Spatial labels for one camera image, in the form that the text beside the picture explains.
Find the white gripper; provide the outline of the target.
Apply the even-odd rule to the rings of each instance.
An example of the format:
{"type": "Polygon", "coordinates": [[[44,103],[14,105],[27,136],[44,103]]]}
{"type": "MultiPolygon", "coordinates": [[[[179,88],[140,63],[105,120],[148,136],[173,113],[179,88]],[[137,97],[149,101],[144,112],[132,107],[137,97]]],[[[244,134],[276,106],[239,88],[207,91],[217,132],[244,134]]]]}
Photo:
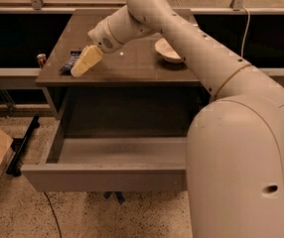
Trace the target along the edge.
{"type": "Polygon", "coordinates": [[[112,35],[108,19],[99,22],[87,35],[94,45],[86,46],[71,69],[73,77],[80,77],[102,60],[103,53],[111,54],[120,50],[123,45],[112,35]]]}

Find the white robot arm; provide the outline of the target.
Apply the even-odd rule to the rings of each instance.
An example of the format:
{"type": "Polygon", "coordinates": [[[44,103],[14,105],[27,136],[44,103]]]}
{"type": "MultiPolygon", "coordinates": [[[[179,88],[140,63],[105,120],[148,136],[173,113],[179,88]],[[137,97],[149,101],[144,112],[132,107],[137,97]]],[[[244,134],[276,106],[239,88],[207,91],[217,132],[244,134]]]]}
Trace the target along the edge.
{"type": "Polygon", "coordinates": [[[187,136],[194,238],[284,238],[284,87],[180,17],[166,0],[127,0],[88,35],[71,73],[160,33],[213,102],[187,136]]]}

